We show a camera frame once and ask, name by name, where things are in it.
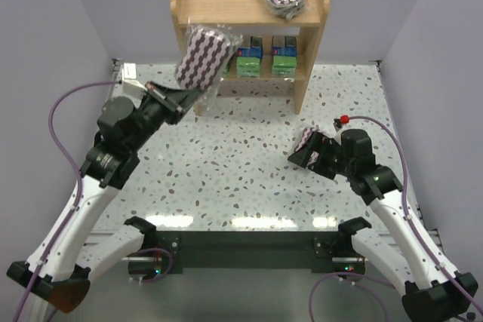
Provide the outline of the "green sponge pack dark label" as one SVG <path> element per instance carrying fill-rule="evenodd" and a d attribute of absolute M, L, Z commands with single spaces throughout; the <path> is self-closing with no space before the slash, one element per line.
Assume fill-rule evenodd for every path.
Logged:
<path fill-rule="evenodd" d="M 221 72 L 222 77 L 226 77 L 229 74 L 230 63 L 231 63 L 231 60 L 228 60 L 226 65 L 223 67 L 223 70 Z"/>

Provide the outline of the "green heavy duty sponge pack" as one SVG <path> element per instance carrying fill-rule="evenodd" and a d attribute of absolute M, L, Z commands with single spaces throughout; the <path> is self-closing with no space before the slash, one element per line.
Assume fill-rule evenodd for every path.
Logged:
<path fill-rule="evenodd" d="M 259 78 L 263 59 L 263 40 L 261 37 L 244 37 L 237 50 L 235 68 L 239 78 Z"/>

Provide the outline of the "green sponge pack white label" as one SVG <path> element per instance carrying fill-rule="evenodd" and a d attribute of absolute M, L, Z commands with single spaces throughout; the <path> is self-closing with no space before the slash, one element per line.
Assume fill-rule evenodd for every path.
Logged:
<path fill-rule="evenodd" d="M 292 35 L 272 37 L 272 75 L 293 78 L 297 68 L 297 39 Z"/>

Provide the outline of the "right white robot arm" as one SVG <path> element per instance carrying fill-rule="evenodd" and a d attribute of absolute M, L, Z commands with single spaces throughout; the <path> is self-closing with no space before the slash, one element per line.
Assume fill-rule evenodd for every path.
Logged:
<path fill-rule="evenodd" d="M 412 321 L 446 321 L 468 311 L 478 282 L 471 273 L 460 272 L 431 239 L 398 177 L 377 163 L 366 131 L 340 130 L 330 137 L 307 127 L 288 160 L 328 179 L 344 176 L 387 227 L 397 250 L 362 217 L 339 224 L 340 243 L 369 259 L 399 292 Z"/>

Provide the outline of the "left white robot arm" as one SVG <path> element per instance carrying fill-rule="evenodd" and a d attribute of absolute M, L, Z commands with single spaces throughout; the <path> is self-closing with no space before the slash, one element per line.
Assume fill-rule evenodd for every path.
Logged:
<path fill-rule="evenodd" d="M 171 252 L 160 248 L 156 227 L 138 216 L 88 252 L 82 248 L 106 207 L 140 163 L 139 150 L 163 124 L 178 124 L 203 96 L 199 89 L 173 89 L 155 82 L 139 85 L 136 106 L 125 96 L 108 99 L 97 119 L 94 144 L 66 206 L 35 252 L 13 262 L 7 275 L 58 311 L 70 313 L 86 297 L 91 283 L 133 253 Z"/>

